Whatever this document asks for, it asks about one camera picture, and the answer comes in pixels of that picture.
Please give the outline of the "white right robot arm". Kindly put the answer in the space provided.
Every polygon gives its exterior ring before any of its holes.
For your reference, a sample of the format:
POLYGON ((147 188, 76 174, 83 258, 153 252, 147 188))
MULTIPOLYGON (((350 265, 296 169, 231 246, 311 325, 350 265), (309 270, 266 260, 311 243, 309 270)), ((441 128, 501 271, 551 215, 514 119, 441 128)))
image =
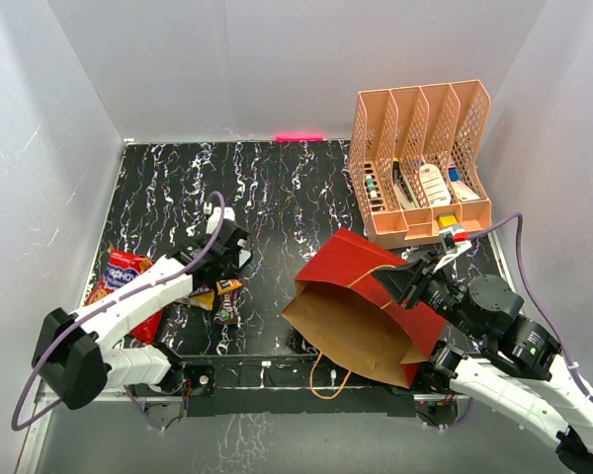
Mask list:
POLYGON ((423 303, 480 344, 480 356, 440 342, 420 368, 430 390, 464 394, 553 448, 573 473, 593 473, 593 397, 582 392, 560 342, 521 314, 523 299, 499 276, 449 282, 435 252, 386 266, 374 279, 405 309, 423 303))

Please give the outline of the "brown M&M's pack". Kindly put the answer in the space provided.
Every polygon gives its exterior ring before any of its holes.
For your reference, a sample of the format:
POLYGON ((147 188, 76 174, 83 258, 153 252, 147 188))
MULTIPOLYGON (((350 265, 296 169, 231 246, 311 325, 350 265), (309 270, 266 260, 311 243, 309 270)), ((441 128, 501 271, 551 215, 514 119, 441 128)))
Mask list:
POLYGON ((213 315, 213 320, 222 326, 236 325, 239 322, 238 299, 238 290, 223 294, 213 315))

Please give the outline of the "yellow M&M's pack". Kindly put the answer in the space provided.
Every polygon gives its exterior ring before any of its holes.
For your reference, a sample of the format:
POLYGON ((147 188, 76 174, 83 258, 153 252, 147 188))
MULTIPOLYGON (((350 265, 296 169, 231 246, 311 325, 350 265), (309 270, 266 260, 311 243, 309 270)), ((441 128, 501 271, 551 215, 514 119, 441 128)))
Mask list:
POLYGON ((194 292, 188 296, 178 298, 175 300, 175 303, 212 311, 214 300, 215 293, 213 290, 209 290, 206 292, 194 292))
POLYGON ((215 284, 215 291, 218 295, 225 295, 239 289, 241 286, 242 282, 239 279, 223 279, 215 284))

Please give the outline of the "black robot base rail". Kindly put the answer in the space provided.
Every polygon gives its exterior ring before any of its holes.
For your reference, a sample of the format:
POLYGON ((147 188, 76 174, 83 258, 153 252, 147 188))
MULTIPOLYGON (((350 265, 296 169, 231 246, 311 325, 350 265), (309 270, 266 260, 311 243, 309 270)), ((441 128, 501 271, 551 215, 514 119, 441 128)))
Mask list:
POLYGON ((429 425, 454 427, 471 414, 465 395, 409 389, 348 375, 315 355, 211 355, 185 358, 182 388, 158 393, 131 388, 149 406, 178 402, 187 417, 234 414, 384 414, 418 417, 429 425))

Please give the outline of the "red brown paper bag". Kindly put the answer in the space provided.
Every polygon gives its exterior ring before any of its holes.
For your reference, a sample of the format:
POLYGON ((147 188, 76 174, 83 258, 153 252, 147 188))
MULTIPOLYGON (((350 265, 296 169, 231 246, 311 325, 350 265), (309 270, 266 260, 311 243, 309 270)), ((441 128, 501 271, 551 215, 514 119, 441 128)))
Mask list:
POLYGON ((282 316, 321 356, 370 380, 409 388, 446 321, 424 303, 404 309, 375 280, 405 262, 342 228, 295 277, 282 316))

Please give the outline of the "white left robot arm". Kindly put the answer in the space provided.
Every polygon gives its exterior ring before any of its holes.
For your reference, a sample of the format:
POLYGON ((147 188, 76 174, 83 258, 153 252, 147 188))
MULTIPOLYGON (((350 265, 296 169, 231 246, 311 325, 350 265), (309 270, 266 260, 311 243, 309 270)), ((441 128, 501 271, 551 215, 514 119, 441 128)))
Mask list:
POLYGON ((237 277, 252 254, 249 234, 232 220, 189 239, 143 274, 71 313, 48 313, 32 366, 69 409, 80 409, 103 390, 147 384, 164 394, 184 383, 180 357, 162 345, 121 349, 118 344, 157 311, 202 285, 237 277))

